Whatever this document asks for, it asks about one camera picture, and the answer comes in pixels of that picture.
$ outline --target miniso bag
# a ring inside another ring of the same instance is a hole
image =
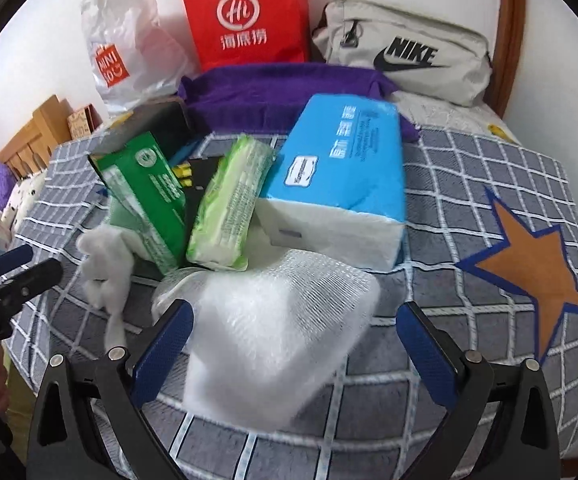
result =
[[[376,0],[331,0],[313,41],[327,63],[375,68],[407,92],[462,106],[491,76],[481,34]]]
[[[156,0],[83,0],[82,33],[96,90],[114,116],[175,94],[193,66],[160,27]]]

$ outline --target haidilao bag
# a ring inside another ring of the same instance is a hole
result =
[[[203,70],[309,60],[307,0],[184,0]]]
[[[96,90],[110,115],[172,95],[193,67],[160,27],[156,0],[83,0],[82,33]]]

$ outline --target green packet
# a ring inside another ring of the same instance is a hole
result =
[[[90,162],[111,194],[133,217],[160,272],[178,269],[185,254],[185,194],[150,132]]]
[[[187,259],[210,269],[246,270],[242,254],[256,200],[274,150],[248,136],[224,156],[195,217]]]

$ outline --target tissue pack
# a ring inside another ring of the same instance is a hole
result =
[[[396,108],[315,95],[269,171],[256,214],[274,245],[391,270],[405,221]]]

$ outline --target brown box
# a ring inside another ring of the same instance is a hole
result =
[[[89,137],[95,129],[93,106],[88,105],[76,110],[67,118],[67,124],[73,140]]]

